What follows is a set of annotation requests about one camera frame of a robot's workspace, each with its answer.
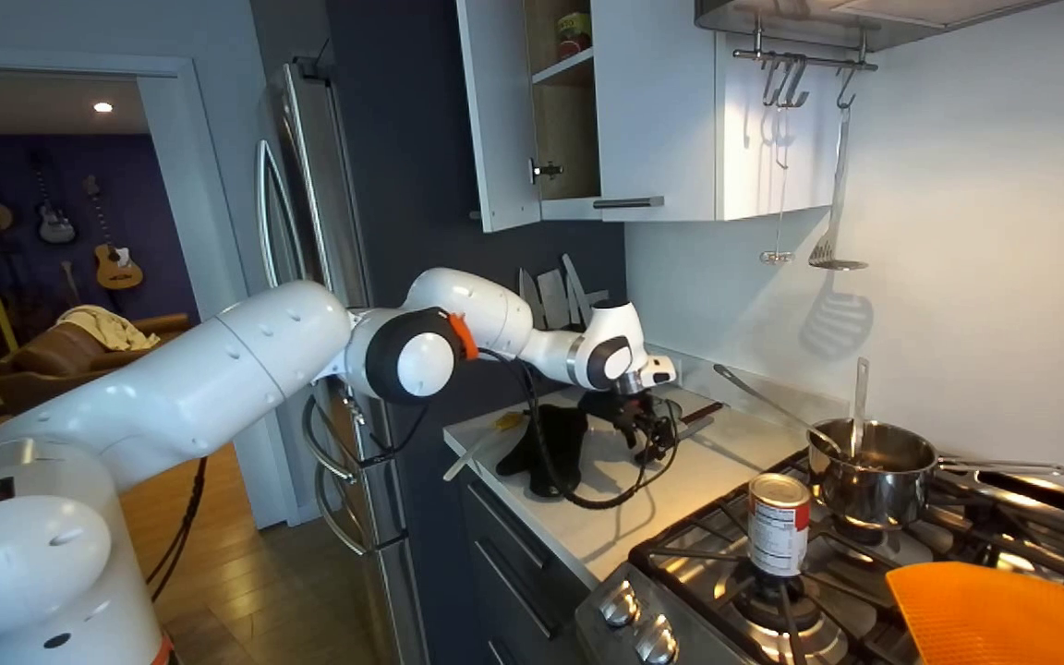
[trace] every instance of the can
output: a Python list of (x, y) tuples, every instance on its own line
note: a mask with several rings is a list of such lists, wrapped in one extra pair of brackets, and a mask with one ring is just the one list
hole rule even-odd
[(769, 576), (799, 576), (814, 526), (814, 492), (787, 471), (749, 480), (746, 555)]
[(569, 10), (558, 18), (558, 59), (590, 47), (590, 15)]

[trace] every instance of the stainless steel pot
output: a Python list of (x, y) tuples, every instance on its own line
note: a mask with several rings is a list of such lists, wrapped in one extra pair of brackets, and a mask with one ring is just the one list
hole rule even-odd
[[(822, 432), (847, 439), (854, 422), (823, 422)], [(913, 522), (925, 502), (925, 475), (939, 468), (1064, 471), (1064, 466), (1049, 463), (942, 459), (925, 437), (886, 422), (868, 422), (854, 453), (828, 452), (808, 437), (808, 468), (822, 502), (861, 528)]]

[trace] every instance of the white cabinet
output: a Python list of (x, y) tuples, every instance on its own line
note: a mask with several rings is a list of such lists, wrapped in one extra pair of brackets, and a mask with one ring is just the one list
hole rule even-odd
[[(584, 10), (590, 47), (558, 47)], [(831, 198), (831, 116), (761, 108), (761, 66), (676, 0), (460, 0), (484, 229), (730, 220)]]

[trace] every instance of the white countertop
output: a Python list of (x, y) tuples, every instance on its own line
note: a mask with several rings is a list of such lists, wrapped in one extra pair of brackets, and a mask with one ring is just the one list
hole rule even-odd
[[(657, 395), (676, 400), (684, 412), (709, 401), (690, 393)], [(588, 426), (575, 495), (611, 499), (637, 480), (637, 463), (611, 422), (588, 418)], [(607, 581), (637, 544), (804, 448), (802, 428), (791, 428), (777, 412), (749, 401), (726, 405), (676, 448), (676, 463), (660, 480), (618, 511), (579, 511), (567, 499), (532, 495), (527, 471), (496, 471), (498, 459), (508, 459), (521, 437), (526, 401), (452, 426), (443, 439), (590, 588)]]

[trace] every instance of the backsplash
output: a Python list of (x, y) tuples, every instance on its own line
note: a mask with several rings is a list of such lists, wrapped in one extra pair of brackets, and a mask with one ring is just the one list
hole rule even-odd
[(1064, 2), (883, 51), (859, 93), (838, 253), (868, 266), (808, 266), (823, 209), (627, 225), (647, 340), (835, 401), (863, 356), (877, 418), (1064, 463)]

